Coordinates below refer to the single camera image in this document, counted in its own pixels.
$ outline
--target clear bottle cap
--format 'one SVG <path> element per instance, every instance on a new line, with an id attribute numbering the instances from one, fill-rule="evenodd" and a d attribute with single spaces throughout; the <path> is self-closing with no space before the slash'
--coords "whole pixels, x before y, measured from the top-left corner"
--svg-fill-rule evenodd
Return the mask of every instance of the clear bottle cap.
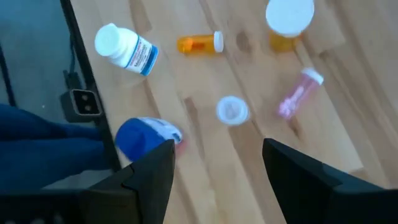
<path id="1" fill-rule="evenodd" d="M 236 96 L 226 96 L 220 99 L 216 114 L 221 122 L 231 126 L 243 124 L 250 117 L 248 105 Z"/>
<path id="2" fill-rule="evenodd" d="M 266 21 L 276 33 L 296 37 L 310 25 L 314 12 L 313 0 L 270 0 Z"/>
<path id="3" fill-rule="evenodd" d="M 119 52 L 122 45 L 118 27 L 113 23 L 99 29 L 95 35 L 95 50 L 104 57 L 112 56 Z"/>
<path id="4" fill-rule="evenodd" d="M 214 49 L 218 53 L 224 50 L 224 36 L 220 30 L 214 32 Z"/>

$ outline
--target blue jeans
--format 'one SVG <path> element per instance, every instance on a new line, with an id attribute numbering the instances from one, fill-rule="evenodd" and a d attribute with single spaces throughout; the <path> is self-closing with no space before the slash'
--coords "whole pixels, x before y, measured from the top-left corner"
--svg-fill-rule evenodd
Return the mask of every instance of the blue jeans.
<path id="1" fill-rule="evenodd" d="M 0 104 L 0 192 L 40 189 L 84 170 L 105 170 L 93 128 L 56 124 Z"/>

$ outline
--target hardwood floor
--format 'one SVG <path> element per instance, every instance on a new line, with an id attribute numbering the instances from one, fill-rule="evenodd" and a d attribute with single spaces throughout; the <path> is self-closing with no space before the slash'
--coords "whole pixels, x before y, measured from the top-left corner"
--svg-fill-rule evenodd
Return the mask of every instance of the hardwood floor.
<path id="1" fill-rule="evenodd" d="M 177 159 L 165 223 L 285 223 L 261 158 L 264 137 L 398 186 L 398 2 L 315 1 L 303 42 L 275 54 L 264 0 L 71 0 L 112 133 L 135 116 L 162 117 L 184 131 L 188 147 Z M 147 78 L 95 52 L 96 31 L 109 22 L 159 47 Z M 224 32 L 221 55 L 177 52 L 178 37 L 214 30 Z M 275 108 L 308 66 L 325 84 L 287 123 Z M 231 128 L 217 120 L 225 95 L 247 101 L 249 122 Z"/>

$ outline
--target bottle cap lid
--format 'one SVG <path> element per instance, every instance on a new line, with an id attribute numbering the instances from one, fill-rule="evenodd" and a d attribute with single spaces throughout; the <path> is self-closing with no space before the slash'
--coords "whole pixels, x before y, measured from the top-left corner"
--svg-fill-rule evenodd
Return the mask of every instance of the bottle cap lid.
<path id="1" fill-rule="evenodd" d="M 218 53 L 224 50 L 224 36 L 220 30 L 214 32 L 214 49 Z"/>
<path id="2" fill-rule="evenodd" d="M 323 83 L 323 76 L 319 74 L 314 68 L 304 68 L 301 73 L 315 80 L 319 85 Z"/>
<path id="3" fill-rule="evenodd" d="M 226 96 L 217 104 L 218 119 L 227 125 L 240 125 L 249 119 L 249 107 L 236 96 Z"/>
<path id="4" fill-rule="evenodd" d="M 266 21 L 276 33 L 296 37 L 310 25 L 314 12 L 313 0 L 270 0 Z"/>
<path id="5" fill-rule="evenodd" d="M 105 25 L 99 29 L 95 35 L 95 50 L 104 57 L 109 57 L 119 50 L 121 37 L 118 27 L 113 23 Z"/>

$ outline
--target black cord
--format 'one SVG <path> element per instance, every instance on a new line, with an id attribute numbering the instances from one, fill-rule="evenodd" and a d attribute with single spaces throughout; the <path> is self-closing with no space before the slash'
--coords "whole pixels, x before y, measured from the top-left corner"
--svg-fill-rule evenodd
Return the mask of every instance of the black cord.
<path id="1" fill-rule="evenodd" d="M 75 50 L 73 49 L 73 39 L 72 36 L 70 36 L 69 38 L 69 48 L 70 48 L 70 53 L 71 53 L 71 57 L 70 57 L 70 66 L 69 66 L 69 74 L 72 74 L 73 72 L 75 72 Z"/>
<path id="2" fill-rule="evenodd" d="M 2 77 L 4 79 L 4 83 L 6 84 L 8 103 L 11 106 L 17 107 L 17 103 L 16 103 L 15 97 L 14 97 L 14 92 L 12 91 L 10 76 L 9 76 L 8 68 L 7 68 L 7 64 L 6 64 L 6 58 L 2 51 L 1 45 L 0 45 L 0 68 L 1 68 L 1 72 L 2 72 Z"/>

